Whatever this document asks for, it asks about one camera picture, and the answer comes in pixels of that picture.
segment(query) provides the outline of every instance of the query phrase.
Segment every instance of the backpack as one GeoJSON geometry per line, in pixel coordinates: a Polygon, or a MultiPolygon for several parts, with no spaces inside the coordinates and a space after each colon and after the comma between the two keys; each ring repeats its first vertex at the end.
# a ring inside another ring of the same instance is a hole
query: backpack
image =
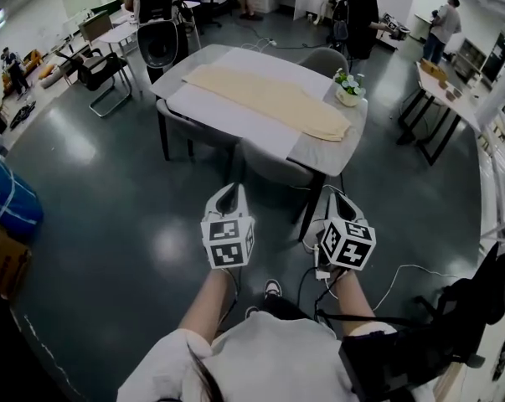
{"type": "Polygon", "coordinates": [[[334,42],[344,42],[349,37],[349,0],[339,0],[332,13],[332,37],[334,42]]]}
{"type": "Polygon", "coordinates": [[[137,20],[139,25],[156,20],[172,20],[179,23],[179,15],[190,20],[191,11],[182,0],[137,0],[137,20]]]}

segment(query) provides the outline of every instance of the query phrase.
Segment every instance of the floor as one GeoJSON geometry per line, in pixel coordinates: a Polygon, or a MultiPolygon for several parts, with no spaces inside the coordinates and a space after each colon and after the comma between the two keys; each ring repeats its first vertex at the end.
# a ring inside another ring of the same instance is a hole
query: floor
{"type": "MultiPolygon", "coordinates": [[[[293,23],[279,13],[262,23],[238,25],[229,16],[219,20],[224,26],[207,27],[203,46],[255,44],[255,28],[278,43],[266,53],[295,62],[312,52],[302,44],[322,44],[327,35],[325,28],[306,20],[293,23]]],[[[373,257],[359,274],[372,306],[389,289],[399,265],[459,276],[469,276],[477,265],[481,198],[472,131],[460,124],[434,167],[412,146],[395,145],[399,107],[417,88],[414,61],[420,52],[413,40],[394,54],[374,49],[365,73],[367,125],[343,171],[348,196],[377,233],[373,257]]],[[[45,212],[14,312],[44,367],[72,400],[114,400],[147,350],[178,325],[209,271],[199,222],[206,201],[222,187],[225,155],[197,145],[189,160],[186,142],[171,133],[172,160],[164,161],[155,97],[140,55],[130,56],[143,96],[136,92],[133,101],[101,120],[88,108],[95,93],[74,84],[40,113],[7,159],[38,193],[45,212]]],[[[434,126],[438,109],[429,112],[427,129],[434,126]]],[[[422,136],[426,128],[421,125],[422,136]]],[[[240,166],[238,154],[233,180],[240,166]]],[[[328,182],[339,187],[339,178],[328,182]]],[[[284,295],[295,300],[301,275],[312,266],[312,257],[296,241],[299,225],[290,222],[305,193],[251,172],[245,189],[256,219],[256,244],[226,327],[240,322],[258,301],[267,278],[278,279],[284,295]]],[[[327,195],[325,188],[317,216],[324,213],[327,195]]],[[[411,298],[433,299],[450,282],[402,270],[377,313],[425,319],[411,298]]],[[[311,277],[305,282],[305,312],[312,314],[323,290],[311,277]]],[[[326,298],[327,311],[335,306],[326,298]]]]}

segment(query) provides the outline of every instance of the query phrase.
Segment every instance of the white paper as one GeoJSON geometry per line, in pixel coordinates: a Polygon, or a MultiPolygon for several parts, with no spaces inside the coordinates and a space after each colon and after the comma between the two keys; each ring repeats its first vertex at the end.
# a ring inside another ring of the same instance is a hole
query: white paper
{"type": "Polygon", "coordinates": [[[167,100],[167,106],[171,111],[217,130],[246,138],[281,159],[287,158],[301,135],[276,119],[194,85],[180,88],[167,100]]]}
{"type": "Polygon", "coordinates": [[[332,79],[315,71],[247,49],[232,49],[213,64],[265,76],[273,80],[291,82],[299,85],[310,96],[321,101],[332,84],[332,79]]]}

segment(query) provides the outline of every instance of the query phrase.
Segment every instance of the beige cloth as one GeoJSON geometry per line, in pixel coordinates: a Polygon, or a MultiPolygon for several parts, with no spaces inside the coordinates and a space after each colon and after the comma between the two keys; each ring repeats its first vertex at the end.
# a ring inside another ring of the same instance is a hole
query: beige cloth
{"type": "Polygon", "coordinates": [[[183,80],[322,140],[339,142],[351,125],[340,111],[290,82],[213,64],[200,65],[183,80]]]}

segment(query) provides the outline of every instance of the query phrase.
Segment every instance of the cardboard box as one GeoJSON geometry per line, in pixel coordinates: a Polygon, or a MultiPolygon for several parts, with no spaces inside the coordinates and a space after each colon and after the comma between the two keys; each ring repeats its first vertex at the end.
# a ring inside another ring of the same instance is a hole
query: cardboard box
{"type": "Polygon", "coordinates": [[[0,225],[0,293],[11,298],[23,279],[30,259],[30,250],[7,235],[0,225]]]}
{"type": "Polygon", "coordinates": [[[438,79],[440,82],[446,82],[447,74],[441,69],[438,65],[427,61],[426,59],[421,60],[420,62],[421,69],[426,72],[428,75],[433,76],[435,79],[438,79]]]}

